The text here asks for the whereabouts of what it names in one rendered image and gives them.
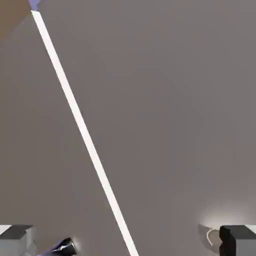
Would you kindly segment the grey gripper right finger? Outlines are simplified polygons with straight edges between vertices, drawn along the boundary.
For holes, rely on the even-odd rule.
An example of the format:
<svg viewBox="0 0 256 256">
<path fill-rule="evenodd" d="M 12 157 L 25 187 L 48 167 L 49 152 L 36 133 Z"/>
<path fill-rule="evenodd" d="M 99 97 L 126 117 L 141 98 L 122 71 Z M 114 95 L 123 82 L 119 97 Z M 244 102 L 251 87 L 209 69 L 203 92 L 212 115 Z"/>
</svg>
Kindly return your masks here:
<svg viewBox="0 0 256 256">
<path fill-rule="evenodd" d="M 222 225 L 219 256 L 256 256 L 256 224 Z"/>
</svg>

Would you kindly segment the grey cabinet with white frame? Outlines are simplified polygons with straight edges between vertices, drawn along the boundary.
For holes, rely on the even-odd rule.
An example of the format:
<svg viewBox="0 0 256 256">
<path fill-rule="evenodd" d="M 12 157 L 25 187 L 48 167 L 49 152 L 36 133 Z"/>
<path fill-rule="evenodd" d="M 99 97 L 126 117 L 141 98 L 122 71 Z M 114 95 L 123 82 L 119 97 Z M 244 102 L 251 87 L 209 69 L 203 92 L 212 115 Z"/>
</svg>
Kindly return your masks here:
<svg viewBox="0 0 256 256">
<path fill-rule="evenodd" d="M 15 26 L 14 30 L 18 27 L 18 25 L 28 16 L 32 16 L 33 20 L 36 24 L 36 27 L 38 29 L 38 32 L 41 36 L 43 45 L 47 51 L 48 57 L 51 61 L 52 67 L 55 70 L 56 76 L 59 80 L 59 83 L 61 85 L 62 91 L 65 95 L 65 98 L 67 100 L 67 103 L 69 105 L 69 108 L 72 112 L 72 115 L 74 117 L 74 120 L 76 122 L 76 125 L 79 129 L 80 135 L 83 139 L 83 142 L 86 146 L 87 152 L 91 158 L 91 162 L 94 166 L 94 169 L 97 173 L 98 179 L 101 183 L 102 189 L 105 193 L 105 196 L 108 200 L 109 206 L 112 210 L 112 213 L 114 215 L 115 221 L 118 225 L 118 228 L 120 230 L 120 233 L 122 235 L 122 238 L 125 242 L 126 248 L 129 252 L 129 256 L 140 256 L 138 253 L 138 250 L 136 248 L 135 242 L 130 234 L 129 228 L 127 226 L 127 223 L 124 219 L 124 216 L 122 214 L 121 208 L 118 204 L 118 201 L 116 199 L 116 196 L 114 194 L 114 191 L 110 185 L 110 181 L 106 175 L 106 172 L 104 170 L 103 164 L 101 163 L 101 160 L 99 158 L 99 155 L 97 153 L 97 150 L 95 148 L 95 145 L 93 143 L 93 140 L 91 138 L 91 135 L 89 133 L 88 127 L 84 121 L 83 115 L 80 111 L 79 105 L 75 99 L 75 96 L 73 94 L 72 88 L 70 86 L 70 83 L 68 81 L 67 75 L 65 74 L 64 68 L 62 66 L 62 63 L 60 61 L 60 58 L 58 56 L 58 53 L 55 49 L 55 46 L 53 44 L 52 38 L 49 34 L 48 28 L 46 26 L 46 23 L 43 19 L 43 16 L 40 11 L 40 3 L 42 0 L 38 0 L 37 4 L 37 11 L 30 10 L 28 12 L 27 16 L 21 17 L 18 20 L 17 25 Z M 4 42 L 12 33 L 13 31 L 5 38 L 0 38 L 0 43 Z"/>
</svg>

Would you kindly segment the grey cabinet door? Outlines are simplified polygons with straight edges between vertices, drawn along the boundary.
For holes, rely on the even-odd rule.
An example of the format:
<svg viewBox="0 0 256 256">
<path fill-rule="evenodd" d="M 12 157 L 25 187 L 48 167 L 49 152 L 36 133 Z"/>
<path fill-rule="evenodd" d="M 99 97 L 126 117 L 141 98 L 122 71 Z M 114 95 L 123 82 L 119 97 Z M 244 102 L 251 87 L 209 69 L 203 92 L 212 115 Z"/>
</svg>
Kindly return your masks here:
<svg viewBox="0 0 256 256">
<path fill-rule="evenodd" d="M 256 223 L 256 0 L 42 0 L 139 256 Z"/>
<path fill-rule="evenodd" d="M 32 16 L 0 43 L 0 224 L 35 226 L 39 252 L 130 256 Z"/>
</svg>

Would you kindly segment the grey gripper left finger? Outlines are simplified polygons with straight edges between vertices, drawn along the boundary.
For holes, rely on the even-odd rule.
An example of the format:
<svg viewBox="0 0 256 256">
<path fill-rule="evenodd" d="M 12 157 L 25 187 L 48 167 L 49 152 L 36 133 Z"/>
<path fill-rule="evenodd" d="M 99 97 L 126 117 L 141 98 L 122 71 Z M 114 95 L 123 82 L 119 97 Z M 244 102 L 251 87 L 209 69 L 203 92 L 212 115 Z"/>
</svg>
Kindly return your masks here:
<svg viewBox="0 0 256 256">
<path fill-rule="evenodd" d="M 0 256 L 37 256 L 37 229 L 27 224 L 0 224 Z"/>
</svg>

